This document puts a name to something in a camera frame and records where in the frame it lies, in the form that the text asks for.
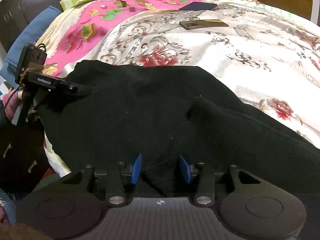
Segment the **dark blue flat case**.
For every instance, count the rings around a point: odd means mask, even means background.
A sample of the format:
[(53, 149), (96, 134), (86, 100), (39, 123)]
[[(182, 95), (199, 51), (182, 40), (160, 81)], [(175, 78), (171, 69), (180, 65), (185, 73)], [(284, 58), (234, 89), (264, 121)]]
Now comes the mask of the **dark blue flat case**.
[(217, 7), (217, 4), (215, 3), (192, 2), (188, 5), (181, 7), (179, 10), (201, 11), (201, 10), (213, 10), (216, 7)]

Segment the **pink floral blanket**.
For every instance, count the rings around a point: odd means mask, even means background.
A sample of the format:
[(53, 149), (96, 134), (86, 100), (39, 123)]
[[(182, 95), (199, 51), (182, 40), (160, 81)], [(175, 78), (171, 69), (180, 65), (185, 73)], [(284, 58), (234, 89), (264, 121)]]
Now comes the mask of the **pink floral blanket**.
[(43, 73), (59, 76), (65, 65), (85, 56), (116, 25), (148, 10), (177, 10), (202, 0), (97, 0), (57, 16), (37, 44), (47, 58)]

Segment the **dark wooden headboard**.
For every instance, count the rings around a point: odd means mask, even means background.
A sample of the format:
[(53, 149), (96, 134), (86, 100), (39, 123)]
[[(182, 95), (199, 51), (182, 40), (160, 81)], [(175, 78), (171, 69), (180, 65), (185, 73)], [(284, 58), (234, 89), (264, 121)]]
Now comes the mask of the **dark wooden headboard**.
[(2, 0), (1, 44), (8, 51), (26, 26), (49, 6), (62, 10), (61, 0)]

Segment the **black pants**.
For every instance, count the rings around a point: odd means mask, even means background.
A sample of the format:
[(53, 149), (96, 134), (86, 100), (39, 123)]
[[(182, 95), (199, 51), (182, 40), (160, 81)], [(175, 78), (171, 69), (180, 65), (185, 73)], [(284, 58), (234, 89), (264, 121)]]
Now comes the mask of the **black pants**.
[(142, 177), (168, 196), (180, 155), (231, 164), (291, 193), (319, 191), (319, 150), (199, 67), (113, 66), (82, 61), (66, 77), (86, 96), (49, 92), (39, 115), (71, 170), (143, 157)]

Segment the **blue cloth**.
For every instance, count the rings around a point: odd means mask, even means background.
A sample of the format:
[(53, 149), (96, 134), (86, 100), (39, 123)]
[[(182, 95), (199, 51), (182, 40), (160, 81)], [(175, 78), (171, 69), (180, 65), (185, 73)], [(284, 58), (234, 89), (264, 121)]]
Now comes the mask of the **blue cloth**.
[(50, 26), (53, 20), (61, 14), (61, 11), (55, 7), (49, 6), (47, 9), (39, 13), (22, 31), (10, 47), (4, 59), (4, 64), (1, 67), (1, 77), (7, 81), (12, 87), (16, 88), (15, 75), (17, 64), (20, 59), (21, 52), (27, 44), (34, 44), (39, 39), (46, 29)]

